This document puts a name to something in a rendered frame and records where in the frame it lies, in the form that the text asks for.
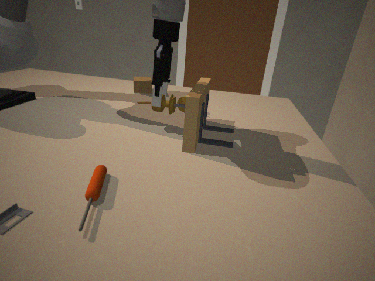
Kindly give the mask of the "orange-handled screwdriver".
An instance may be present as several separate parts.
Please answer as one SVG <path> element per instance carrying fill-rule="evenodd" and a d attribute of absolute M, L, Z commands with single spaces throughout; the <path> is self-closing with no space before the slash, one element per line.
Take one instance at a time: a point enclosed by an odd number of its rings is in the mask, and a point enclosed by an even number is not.
<path fill-rule="evenodd" d="M 85 198 L 88 201 L 88 204 L 84 212 L 83 218 L 81 220 L 79 231 L 82 231 L 84 227 L 84 223 L 86 221 L 87 214 L 91 206 L 91 202 L 97 201 L 100 196 L 106 173 L 107 168 L 104 165 L 98 165 L 94 170 L 87 191 L 85 193 Z"/>

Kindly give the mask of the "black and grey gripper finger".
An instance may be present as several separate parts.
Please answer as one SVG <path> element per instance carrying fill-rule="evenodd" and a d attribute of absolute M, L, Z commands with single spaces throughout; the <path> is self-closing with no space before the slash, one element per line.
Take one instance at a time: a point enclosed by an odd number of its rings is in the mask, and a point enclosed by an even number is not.
<path fill-rule="evenodd" d="M 166 100 L 166 93 L 167 93 L 167 87 L 168 87 L 168 82 L 170 83 L 170 70 L 171 70 L 171 61 L 172 61 L 172 53 L 173 53 L 173 48 L 171 48 L 171 51 L 170 51 L 170 54 L 169 54 L 169 57 L 168 57 L 168 63 L 166 63 L 166 66 L 165 66 L 165 73 L 164 73 L 164 77 L 163 77 L 163 90 L 162 90 L 162 94 L 165 96 L 165 100 Z"/>
<path fill-rule="evenodd" d="M 164 60 L 164 52 L 162 50 L 163 45 L 160 45 L 159 49 L 158 46 L 154 50 L 154 70 L 153 70 L 153 78 L 152 78 L 152 85 L 154 85 L 153 89 L 153 96 L 152 96 L 152 106 L 161 107 L 161 100 L 162 100 L 162 89 L 163 89 L 163 77 L 165 72 L 165 65 L 168 62 L 168 57 L 170 54 L 171 48 L 167 48 L 166 51 L 166 59 Z M 163 70 L 162 70 L 163 69 Z"/>

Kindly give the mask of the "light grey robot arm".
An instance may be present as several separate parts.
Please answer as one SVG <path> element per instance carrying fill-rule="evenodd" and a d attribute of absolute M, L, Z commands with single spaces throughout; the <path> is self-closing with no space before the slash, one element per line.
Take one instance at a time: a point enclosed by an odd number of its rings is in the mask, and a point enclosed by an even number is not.
<path fill-rule="evenodd" d="M 182 22 L 185 1 L 153 0 L 152 17 Z M 28 0 L 0 0 L 0 70 L 26 65 L 38 54 L 38 41 L 26 19 L 27 7 Z"/>

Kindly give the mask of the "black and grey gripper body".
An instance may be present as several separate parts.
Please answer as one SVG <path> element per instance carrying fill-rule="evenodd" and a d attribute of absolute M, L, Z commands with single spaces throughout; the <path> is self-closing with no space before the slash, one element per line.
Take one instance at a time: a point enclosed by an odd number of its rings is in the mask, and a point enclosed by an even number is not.
<path fill-rule="evenodd" d="M 180 23 L 154 19 L 153 38 L 158 39 L 158 49 L 163 45 L 164 57 L 166 59 L 167 48 L 171 47 L 171 42 L 179 39 Z"/>

